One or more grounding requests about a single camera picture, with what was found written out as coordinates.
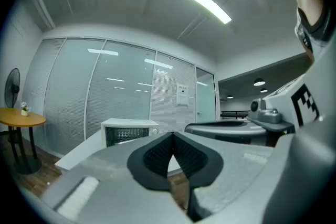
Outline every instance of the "glass wall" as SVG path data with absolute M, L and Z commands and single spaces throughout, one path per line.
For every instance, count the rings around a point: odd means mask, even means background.
M 109 118 L 152 119 L 163 132 L 215 120 L 213 75 L 197 69 L 198 82 L 209 87 L 196 84 L 194 65 L 155 53 L 109 40 L 44 40 L 24 89 L 24 100 L 32 111 L 47 119 L 34 131 L 36 144 L 65 155 Z M 187 102 L 178 102 L 178 85 L 187 87 Z M 196 85 L 203 87 L 197 88 L 197 111 Z
M 52 68 L 44 115 L 48 147 L 67 154 L 84 141 L 84 108 L 89 80 L 103 40 L 67 39 Z
M 50 72 L 64 41 L 65 38 L 43 40 L 31 61 L 25 81 L 23 101 L 28 104 L 32 112 L 39 115 L 44 113 L 44 100 Z M 29 139 L 28 128 L 23 128 L 22 134 Z M 37 146 L 46 149 L 44 126 L 34 128 L 34 141 Z
M 195 122 L 195 66 L 164 54 L 157 54 L 151 119 L 161 131 L 184 131 Z M 188 104 L 177 104 L 177 83 L 188 87 Z
M 149 118 L 155 51 L 108 41 L 93 73 L 86 138 L 109 118 Z
M 216 95 L 214 75 L 196 68 L 197 122 L 216 120 Z

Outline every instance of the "white wall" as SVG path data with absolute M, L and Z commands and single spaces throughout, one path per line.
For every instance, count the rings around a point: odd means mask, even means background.
M 27 72 L 40 44 L 42 32 L 32 21 L 22 0 L 18 0 L 1 32 L 0 40 L 0 107 L 6 107 L 4 88 L 10 71 L 20 71 L 20 92 L 15 107 L 22 102 Z M 1 124 L 1 130 L 7 127 Z
M 174 55 L 212 72 L 215 72 L 216 69 L 215 60 L 212 57 L 206 56 L 177 40 L 116 24 L 62 24 L 56 29 L 44 33 L 43 39 L 69 36 L 98 37 L 129 42 Z
M 242 111 L 250 110 L 251 103 L 256 98 L 264 98 L 269 95 L 269 93 L 261 93 L 257 95 L 251 95 L 248 97 L 238 98 L 238 99 L 227 99 L 227 101 L 221 101 L 220 107 L 221 111 Z
M 218 51 L 217 80 L 221 81 L 304 52 L 295 35 L 296 11 L 262 15 L 242 26 Z

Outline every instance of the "small potted plant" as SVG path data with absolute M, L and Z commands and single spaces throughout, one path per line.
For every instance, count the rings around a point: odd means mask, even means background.
M 21 115 L 27 117 L 29 112 L 29 107 L 26 102 L 21 103 Z

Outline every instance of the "black railing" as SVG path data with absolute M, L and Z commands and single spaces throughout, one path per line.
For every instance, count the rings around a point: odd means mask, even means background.
M 221 117 L 222 120 L 225 118 L 246 118 L 247 117 L 247 113 L 249 112 L 249 110 L 241 110 L 241 111 L 222 111 L 221 113 Z

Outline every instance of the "window blinds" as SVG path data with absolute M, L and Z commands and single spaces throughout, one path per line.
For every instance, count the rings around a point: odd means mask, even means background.
M 84 108 L 89 80 L 104 40 L 67 39 L 52 68 L 46 91 L 46 139 L 67 154 L 84 141 Z
M 108 41 L 91 80 L 86 138 L 109 118 L 148 119 L 155 52 Z
M 39 115 L 43 115 L 49 75 L 64 40 L 64 38 L 43 40 L 29 67 L 23 91 L 23 101 L 27 102 L 32 112 Z M 28 129 L 23 128 L 22 132 L 24 137 L 29 139 Z M 34 141 L 37 146 L 46 148 L 43 126 L 34 128 Z
M 195 67 L 160 53 L 156 61 L 151 119 L 161 131 L 184 131 L 195 122 Z M 189 86 L 188 106 L 176 105 L 176 83 Z

